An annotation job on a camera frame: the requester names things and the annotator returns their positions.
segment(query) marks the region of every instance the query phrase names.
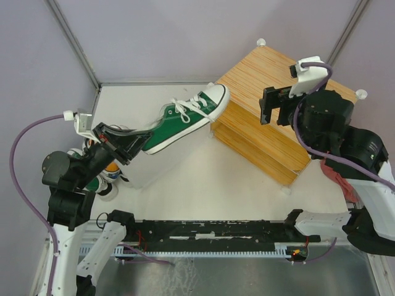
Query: light purple wall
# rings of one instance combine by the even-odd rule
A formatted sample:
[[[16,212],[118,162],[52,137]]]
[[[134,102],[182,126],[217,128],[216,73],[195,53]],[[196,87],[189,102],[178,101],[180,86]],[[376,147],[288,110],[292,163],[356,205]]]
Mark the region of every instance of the light purple wall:
[[[326,59],[356,0],[58,0],[102,82],[222,76],[259,38]]]
[[[46,230],[11,183],[11,144],[37,119],[91,108],[94,88],[44,1],[4,1],[0,40],[0,295],[20,296],[30,290]],[[59,120],[35,128],[17,149],[17,176],[45,216],[49,190],[41,184],[41,163],[48,153],[79,146],[80,141],[72,123]]]
[[[352,124],[379,134],[395,170],[395,1],[372,1],[339,59],[333,79],[365,89]]]

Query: white rubber toe cap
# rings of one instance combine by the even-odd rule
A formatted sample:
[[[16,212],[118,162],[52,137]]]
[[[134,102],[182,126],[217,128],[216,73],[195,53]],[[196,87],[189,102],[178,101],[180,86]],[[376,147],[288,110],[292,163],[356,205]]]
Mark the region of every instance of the white rubber toe cap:
[[[223,84],[216,84],[203,91],[217,105],[227,105],[230,99],[230,91]]]

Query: shoelace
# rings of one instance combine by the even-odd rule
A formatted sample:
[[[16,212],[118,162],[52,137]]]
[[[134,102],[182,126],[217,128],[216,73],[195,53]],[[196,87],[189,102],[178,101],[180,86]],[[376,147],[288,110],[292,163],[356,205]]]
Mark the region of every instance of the shoelace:
[[[186,108],[190,109],[190,111],[202,115],[203,117],[206,117],[211,122],[215,121],[206,113],[200,110],[201,106],[199,102],[203,104],[203,107],[207,107],[207,101],[202,97],[199,97],[199,95],[193,96],[193,98],[188,101],[179,101],[176,98],[173,98],[171,102],[175,105],[175,113],[180,113],[183,123],[189,123],[191,121],[190,117],[185,113]]]

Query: red wire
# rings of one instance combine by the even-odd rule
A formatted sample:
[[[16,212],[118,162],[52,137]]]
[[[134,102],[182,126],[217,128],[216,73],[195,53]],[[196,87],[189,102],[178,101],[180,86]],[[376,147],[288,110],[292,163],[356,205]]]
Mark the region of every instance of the red wire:
[[[145,238],[141,235],[141,231],[140,230],[138,230],[137,232],[136,232],[136,234],[138,235],[138,247],[140,248],[141,247],[141,239],[143,239],[143,241],[144,241],[144,252],[147,250],[147,243],[146,243],[146,240],[145,240]]]

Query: wooden box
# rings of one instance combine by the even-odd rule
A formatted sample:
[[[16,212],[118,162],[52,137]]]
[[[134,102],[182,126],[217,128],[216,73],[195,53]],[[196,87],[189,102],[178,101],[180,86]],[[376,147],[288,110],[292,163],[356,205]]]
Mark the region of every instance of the wooden box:
[[[255,48],[217,82],[229,87],[231,101],[212,124],[215,137],[246,157],[279,183],[290,185],[309,163],[290,126],[277,126],[279,109],[269,125],[260,125],[259,99],[265,88],[283,88],[296,82],[289,73],[295,61],[267,47]],[[354,91],[330,80],[326,87],[356,101]]]

